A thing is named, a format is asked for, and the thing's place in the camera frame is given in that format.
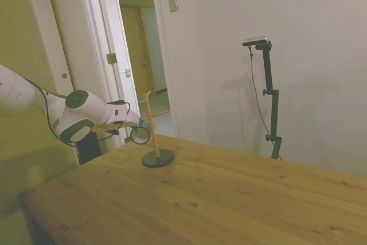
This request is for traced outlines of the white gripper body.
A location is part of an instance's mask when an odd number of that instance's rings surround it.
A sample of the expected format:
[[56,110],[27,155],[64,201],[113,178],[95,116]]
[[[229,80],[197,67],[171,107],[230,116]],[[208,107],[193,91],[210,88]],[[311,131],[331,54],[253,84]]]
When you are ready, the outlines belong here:
[[138,126],[140,123],[140,117],[132,110],[119,111],[119,124],[122,126]]

